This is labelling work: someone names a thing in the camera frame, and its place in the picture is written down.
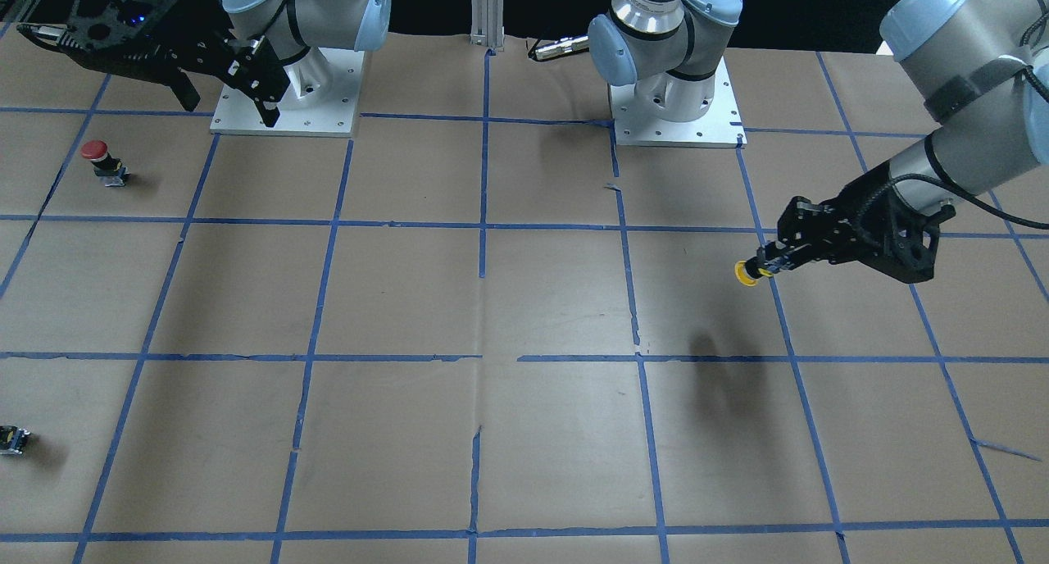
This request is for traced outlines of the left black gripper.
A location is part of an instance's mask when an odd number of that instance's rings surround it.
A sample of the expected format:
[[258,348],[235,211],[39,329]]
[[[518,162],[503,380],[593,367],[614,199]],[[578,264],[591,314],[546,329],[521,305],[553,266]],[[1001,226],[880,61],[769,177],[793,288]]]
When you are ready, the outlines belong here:
[[775,245],[758,250],[763,276],[772,279],[827,261],[862,262],[904,284],[932,280],[940,225],[954,217],[955,209],[939,207],[932,216],[909,209],[895,185],[914,180],[911,173],[891,178],[885,161],[820,204],[792,198],[777,221]]

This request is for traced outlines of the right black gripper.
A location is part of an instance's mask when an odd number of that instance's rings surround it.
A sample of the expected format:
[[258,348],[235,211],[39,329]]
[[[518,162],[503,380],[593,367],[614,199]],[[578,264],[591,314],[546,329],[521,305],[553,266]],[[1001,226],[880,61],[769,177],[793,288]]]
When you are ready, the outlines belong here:
[[250,97],[265,127],[279,120],[290,86],[262,34],[240,39],[221,0],[30,0],[16,24],[30,43],[86,70],[169,87],[184,111],[200,94],[191,72]]

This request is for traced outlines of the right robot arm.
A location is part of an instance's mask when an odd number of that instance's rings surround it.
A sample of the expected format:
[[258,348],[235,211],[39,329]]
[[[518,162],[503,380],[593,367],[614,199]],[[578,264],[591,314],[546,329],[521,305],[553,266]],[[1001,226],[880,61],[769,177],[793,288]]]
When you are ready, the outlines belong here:
[[185,111],[191,74],[247,97],[262,127],[334,92],[327,51],[374,52],[391,0],[30,0],[16,31],[86,70],[172,90]]

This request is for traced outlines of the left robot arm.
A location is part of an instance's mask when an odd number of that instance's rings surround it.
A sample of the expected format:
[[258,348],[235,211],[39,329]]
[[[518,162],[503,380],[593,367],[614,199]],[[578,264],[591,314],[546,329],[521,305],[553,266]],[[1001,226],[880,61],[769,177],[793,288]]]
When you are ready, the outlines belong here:
[[[742,0],[611,0],[588,52],[645,112],[693,122],[741,15]],[[994,213],[982,193],[1047,164],[1047,0],[900,0],[879,30],[937,129],[835,198],[792,198],[775,239],[735,266],[745,286],[819,261],[932,280],[954,202]]]

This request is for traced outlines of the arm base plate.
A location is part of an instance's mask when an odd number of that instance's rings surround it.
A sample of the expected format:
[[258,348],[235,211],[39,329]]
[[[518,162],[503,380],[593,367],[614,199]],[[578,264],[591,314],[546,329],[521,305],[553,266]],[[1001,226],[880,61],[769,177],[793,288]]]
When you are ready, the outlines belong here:
[[351,138],[367,52],[311,48],[286,66],[290,86],[276,108],[279,120],[267,127],[250,97],[224,87],[210,131],[226,135]]
[[608,87],[615,142],[633,147],[738,148],[748,143],[729,71],[701,81],[668,72]]

